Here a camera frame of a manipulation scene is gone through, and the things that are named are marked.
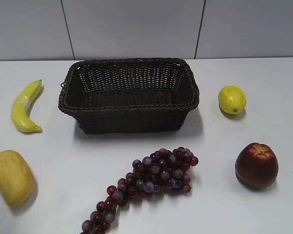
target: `yellow lemon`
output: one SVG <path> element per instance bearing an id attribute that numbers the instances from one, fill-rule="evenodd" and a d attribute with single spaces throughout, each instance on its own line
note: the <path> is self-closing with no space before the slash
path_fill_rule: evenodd
<path id="1" fill-rule="evenodd" d="M 24 158 L 13 150 L 0 153 L 0 193 L 9 206 L 23 204 L 32 194 L 35 179 Z"/>
<path id="2" fill-rule="evenodd" d="M 237 86 L 226 86 L 218 94 L 220 108 L 232 115 L 236 115 L 244 110 L 246 97 L 243 91 Z"/>

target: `grape bunch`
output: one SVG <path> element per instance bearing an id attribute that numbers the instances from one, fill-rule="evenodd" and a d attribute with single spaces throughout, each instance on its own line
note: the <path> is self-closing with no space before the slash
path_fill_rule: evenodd
<path id="1" fill-rule="evenodd" d="M 189 193 L 191 178 L 187 171 L 198 162 L 198 158 L 184 147 L 173 152 L 162 148 L 142 161 L 134 160 L 132 172 L 120 178 L 117 186 L 107 188 L 108 197 L 97 204 L 97 210 L 91 213 L 90 220 L 83 222 L 81 234 L 105 234 L 115 220 L 117 206 L 123 207 L 137 196 L 151 198 L 153 193 L 165 188 Z"/>

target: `white tile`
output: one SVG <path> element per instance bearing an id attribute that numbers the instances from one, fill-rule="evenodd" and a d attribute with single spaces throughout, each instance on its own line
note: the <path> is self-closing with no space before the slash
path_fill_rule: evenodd
<path id="1" fill-rule="evenodd" d="M 293 0 L 207 0 L 197 58 L 293 56 Z"/>
<path id="2" fill-rule="evenodd" d="M 195 55 L 203 0 L 63 0 L 76 59 Z"/>
<path id="3" fill-rule="evenodd" d="M 60 0 L 0 0 L 0 60 L 73 59 Z"/>

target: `dark brown wicker basket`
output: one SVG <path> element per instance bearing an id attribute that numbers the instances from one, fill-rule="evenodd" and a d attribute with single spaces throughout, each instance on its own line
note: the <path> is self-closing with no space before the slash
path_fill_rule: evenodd
<path id="1" fill-rule="evenodd" d="M 193 73 L 178 58 L 81 61 L 61 86 L 59 109 L 87 134 L 178 130 L 199 104 Z"/>

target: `tile grout line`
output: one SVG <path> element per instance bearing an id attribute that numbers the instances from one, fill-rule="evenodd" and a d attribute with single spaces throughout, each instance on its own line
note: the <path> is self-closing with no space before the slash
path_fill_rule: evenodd
<path id="1" fill-rule="evenodd" d="M 67 33 L 68 33 L 70 48 L 72 49 L 73 58 L 74 58 L 74 60 L 76 60 L 75 59 L 74 49 L 73 49 L 73 44 L 72 44 L 72 39 L 70 38 L 70 33 L 69 33 L 69 30 L 68 30 L 68 25 L 67 25 L 67 20 L 66 20 L 66 14 L 65 14 L 65 11 L 64 11 L 64 6 L 63 6 L 63 1 L 62 0 L 61 0 L 61 5 L 62 5 L 62 10 L 63 10 L 63 14 L 64 14 L 64 20 L 65 20 L 65 24 L 66 24 Z"/>
<path id="2" fill-rule="evenodd" d="M 201 36 L 201 29 L 202 29 L 202 23 L 203 23 L 203 17 L 204 17 L 204 12 L 205 12 L 205 5 L 206 5 L 206 0 L 204 0 L 204 3 L 203 3 L 203 10 L 202 10 L 201 22 L 200 22 L 200 27 L 199 27 L 199 33 L 198 33 L 197 41 L 196 41 L 194 59 L 196 59 L 196 53 L 197 53 L 197 49 L 198 49 L 198 46 L 199 46 L 199 40 L 200 40 L 200 36 Z"/>

